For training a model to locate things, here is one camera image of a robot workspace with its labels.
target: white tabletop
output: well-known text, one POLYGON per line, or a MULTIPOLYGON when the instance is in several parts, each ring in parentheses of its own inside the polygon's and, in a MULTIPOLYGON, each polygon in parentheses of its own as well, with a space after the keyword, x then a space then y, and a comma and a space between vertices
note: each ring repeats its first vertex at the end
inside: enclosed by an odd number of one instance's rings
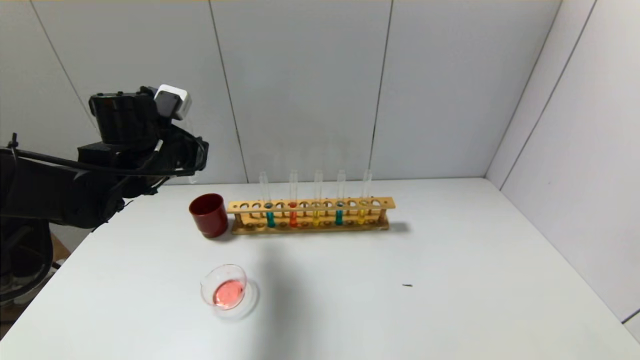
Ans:
MULTIPOLYGON (((218 241, 187 210, 208 192, 259 198, 257 184, 241 184, 136 199, 73 253, 0 359, 640 359, 604 303, 484 179, 375 181, 372 194, 397 204, 389 231, 218 241), (239 322, 200 298, 200 279, 224 263, 260 286, 239 322)), ((284 197, 287 185, 271 193, 284 197)))

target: black robotic arm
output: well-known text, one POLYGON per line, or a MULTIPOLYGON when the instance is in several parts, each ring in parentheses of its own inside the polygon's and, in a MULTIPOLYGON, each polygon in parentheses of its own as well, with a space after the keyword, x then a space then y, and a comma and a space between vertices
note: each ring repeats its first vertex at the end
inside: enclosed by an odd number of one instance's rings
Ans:
POLYGON ((77 161, 23 151, 15 133, 0 147, 0 305, 47 275, 49 222, 100 226, 124 208, 124 199, 153 195, 171 177, 206 166, 209 144, 172 124, 191 106, 186 91, 143 86, 96 94, 89 105, 102 141, 79 147, 77 161))

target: wooden test tube rack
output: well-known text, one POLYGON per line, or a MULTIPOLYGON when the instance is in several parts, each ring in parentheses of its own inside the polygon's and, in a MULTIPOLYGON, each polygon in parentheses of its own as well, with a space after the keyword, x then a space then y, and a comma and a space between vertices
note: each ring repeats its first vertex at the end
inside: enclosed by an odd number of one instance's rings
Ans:
POLYGON ((334 231, 387 230, 389 221, 387 209, 395 209, 392 197, 370 197, 344 199, 344 205, 337 206, 337 199, 324 199, 320 203, 314 199, 299 199, 297 206, 290 207, 286 199, 274 200, 271 208, 265 208, 264 201, 232 201, 227 213, 234 214, 236 221, 231 233, 243 234, 282 234, 282 233, 327 233, 334 231), (342 210, 342 225, 335 223, 336 210, 342 210), (359 224, 359 212, 365 211, 364 223, 359 224), (289 214, 298 214, 298 226, 291 227, 289 214), (313 213, 319 212, 319 225, 313 224, 313 213), (267 225, 267 213, 273 213, 275 227, 267 225))

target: glass test tube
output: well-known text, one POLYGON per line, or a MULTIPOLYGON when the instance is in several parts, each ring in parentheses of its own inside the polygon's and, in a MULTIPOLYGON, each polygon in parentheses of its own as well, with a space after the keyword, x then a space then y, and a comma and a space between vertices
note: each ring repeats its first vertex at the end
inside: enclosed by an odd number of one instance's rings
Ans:
MULTIPOLYGON (((347 174, 345 174, 344 170, 338 171, 338 196, 336 206, 343 207, 344 206, 344 186, 347 181, 347 174)), ((335 224, 342 225, 342 210, 336 210, 335 212, 335 224)))
MULTIPOLYGON (((298 171, 291 170, 289 174, 289 207, 295 208, 298 205, 298 171)), ((298 227, 298 212, 289 212, 289 225, 298 227)))
MULTIPOLYGON (((368 204, 367 198, 369 197, 369 191, 371 190, 371 169, 367 169, 364 172, 364 176, 362 178, 362 196, 360 197, 360 205, 368 204)), ((367 213, 367 210, 358 210, 358 224, 362 225, 365 222, 364 215, 367 213)))
MULTIPOLYGON (((267 179, 267 173, 265 171, 260 172, 260 186, 262 187, 262 201, 264 201, 264 207, 271 209, 273 204, 271 203, 271 196, 269 194, 269 180, 267 179)), ((267 226, 276 227, 276 222, 273 219, 273 213, 267 213, 267 226)))
MULTIPOLYGON (((316 174, 314 176, 314 208, 320 206, 322 201, 322 170, 316 170, 316 174)), ((314 226, 320 225, 320 211, 314 210, 313 217, 314 226)))

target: teal liquid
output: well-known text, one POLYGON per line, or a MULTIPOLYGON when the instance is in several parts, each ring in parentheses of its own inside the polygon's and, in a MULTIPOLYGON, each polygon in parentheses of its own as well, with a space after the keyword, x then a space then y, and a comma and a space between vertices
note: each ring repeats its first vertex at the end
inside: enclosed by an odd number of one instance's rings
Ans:
MULTIPOLYGON (((271 209, 271 203, 265 204, 264 207, 271 209)), ((267 226, 276 227, 276 220, 273 219, 273 213, 267 213, 267 226)))
POLYGON ((342 225, 342 210, 336 210, 335 212, 335 224, 342 225))
POLYGON ((273 213, 267 213, 267 226, 276 227, 276 221, 273 220, 273 213))

